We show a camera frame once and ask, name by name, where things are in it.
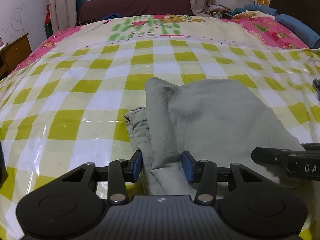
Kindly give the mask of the pink floral quilt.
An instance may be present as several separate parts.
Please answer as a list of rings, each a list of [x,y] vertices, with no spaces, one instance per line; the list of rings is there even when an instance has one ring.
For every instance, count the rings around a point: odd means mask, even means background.
[[[214,42],[248,47],[307,48],[301,35],[275,16],[260,11],[245,11],[230,20],[187,15],[147,15],[102,20],[58,31],[42,42],[16,67],[23,69],[49,51],[83,50],[102,42],[157,36],[207,38]]]

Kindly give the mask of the red green bag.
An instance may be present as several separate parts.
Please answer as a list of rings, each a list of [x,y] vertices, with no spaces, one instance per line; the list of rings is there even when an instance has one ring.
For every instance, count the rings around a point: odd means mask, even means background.
[[[47,8],[47,14],[46,14],[45,22],[44,22],[44,28],[45,28],[46,36],[47,36],[47,38],[49,38],[53,35],[53,29],[52,29],[52,22],[50,19],[49,5],[47,5],[46,8]]]

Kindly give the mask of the blue pillow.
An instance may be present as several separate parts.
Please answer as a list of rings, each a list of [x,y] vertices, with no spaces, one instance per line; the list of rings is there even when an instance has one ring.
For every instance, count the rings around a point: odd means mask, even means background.
[[[283,49],[319,48],[319,34],[300,20],[264,5],[249,4],[232,11],[241,25],[264,45]]]

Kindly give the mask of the grey-green pants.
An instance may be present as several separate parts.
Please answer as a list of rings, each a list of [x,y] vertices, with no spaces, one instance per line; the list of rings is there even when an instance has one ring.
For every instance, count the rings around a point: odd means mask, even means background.
[[[300,151],[302,146],[239,81],[205,79],[178,86],[154,77],[145,91],[146,106],[128,111],[125,120],[133,149],[142,152],[148,194],[195,196],[182,169],[183,151],[222,167],[241,163],[287,189],[305,184],[279,166],[251,159],[256,147]]]

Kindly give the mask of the maroon sofa bench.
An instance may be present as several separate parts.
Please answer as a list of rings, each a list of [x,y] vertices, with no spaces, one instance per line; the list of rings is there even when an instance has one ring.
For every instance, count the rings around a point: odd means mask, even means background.
[[[80,9],[79,21],[92,23],[112,14],[120,17],[140,15],[192,15],[190,0],[92,0]]]

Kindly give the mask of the wooden side cabinet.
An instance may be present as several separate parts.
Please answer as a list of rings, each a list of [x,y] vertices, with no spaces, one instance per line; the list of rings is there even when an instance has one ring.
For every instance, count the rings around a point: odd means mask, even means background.
[[[1,79],[13,72],[31,53],[28,33],[1,49]]]

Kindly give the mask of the left beige curtain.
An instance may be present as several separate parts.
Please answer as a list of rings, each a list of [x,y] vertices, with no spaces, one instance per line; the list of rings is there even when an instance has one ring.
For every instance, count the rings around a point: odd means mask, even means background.
[[[76,24],[76,0],[49,0],[53,33],[74,27]]]

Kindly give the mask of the dark wooden headboard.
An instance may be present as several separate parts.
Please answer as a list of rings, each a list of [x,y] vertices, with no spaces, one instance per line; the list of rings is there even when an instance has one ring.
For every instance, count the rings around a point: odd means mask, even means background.
[[[278,14],[292,16],[319,34],[319,0],[270,0]]]

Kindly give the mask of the green checked plastic bed sheet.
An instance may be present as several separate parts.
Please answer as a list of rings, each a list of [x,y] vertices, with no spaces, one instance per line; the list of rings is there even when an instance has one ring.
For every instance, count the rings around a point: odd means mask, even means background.
[[[85,162],[129,155],[124,114],[145,104],[152,77],[239,81],[300,142],[319,141],[317,50],[169,37],[54,49],[1,81],[1,239],[22,237],[15,209],[25,194]]]

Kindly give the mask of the folded black garment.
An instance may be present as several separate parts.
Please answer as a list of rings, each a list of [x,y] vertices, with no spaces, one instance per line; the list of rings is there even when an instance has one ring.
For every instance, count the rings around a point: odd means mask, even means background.
[[[8,177],[7,168],[5,166],[4,154],[2,145],[0,144],[0,187],[3,186],[4,182]]]

